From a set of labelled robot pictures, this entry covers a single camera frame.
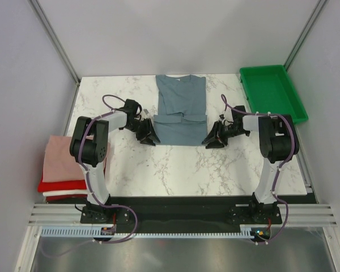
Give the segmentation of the blue grey t shirt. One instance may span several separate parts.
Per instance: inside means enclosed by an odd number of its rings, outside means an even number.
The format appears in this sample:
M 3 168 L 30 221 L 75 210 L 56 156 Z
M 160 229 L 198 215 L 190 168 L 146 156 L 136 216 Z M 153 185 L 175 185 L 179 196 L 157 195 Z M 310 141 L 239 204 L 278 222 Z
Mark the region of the blue grey t shirt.
M 155 77 L 159 91 L 154 128 L 161 145 L 200 146 L 207 136 L 206 78 Z

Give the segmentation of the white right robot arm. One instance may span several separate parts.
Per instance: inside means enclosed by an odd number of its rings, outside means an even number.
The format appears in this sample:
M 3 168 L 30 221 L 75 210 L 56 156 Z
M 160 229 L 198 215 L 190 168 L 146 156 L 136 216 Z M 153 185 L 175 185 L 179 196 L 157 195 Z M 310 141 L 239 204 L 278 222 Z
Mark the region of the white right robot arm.
M 230 138 L 240 135 L 248 137 L 251 132 L 258 133 L 263 168 L 253 193 L 256 204 L 248 209 L 248 216 L 251 221 L 261 223 L 269 216 L 265 205 L 272 205 L 277 201 L 281 171 L 299 152 L 299 140 L 289 114 L 248 113 L 243 105 L 232 108 L 231 113 L 233 120 L 228 125 L 225 117 L 219 116 L 202 144 L 207 149 L 223 148 L 228 145 Z

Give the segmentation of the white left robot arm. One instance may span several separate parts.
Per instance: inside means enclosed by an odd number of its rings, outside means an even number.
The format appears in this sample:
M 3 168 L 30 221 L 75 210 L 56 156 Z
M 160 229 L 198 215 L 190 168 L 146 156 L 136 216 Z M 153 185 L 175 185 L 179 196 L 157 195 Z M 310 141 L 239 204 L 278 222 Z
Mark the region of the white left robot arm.
M 143 108 L 135 100 L 127 99 L 124 106 L 90 118 L 78 117 L 70 142 L 70 155 L 80 165 L 87 187 L 87 202 L 97 205 L 93 216 L 101 223 L 113 216 L 111 195 L 105 184 L 104 162 L 107 159 L 109 133 L 128 130 L 136 140 L 149 146 L 160 143 L 150 118 L 142 117 Z

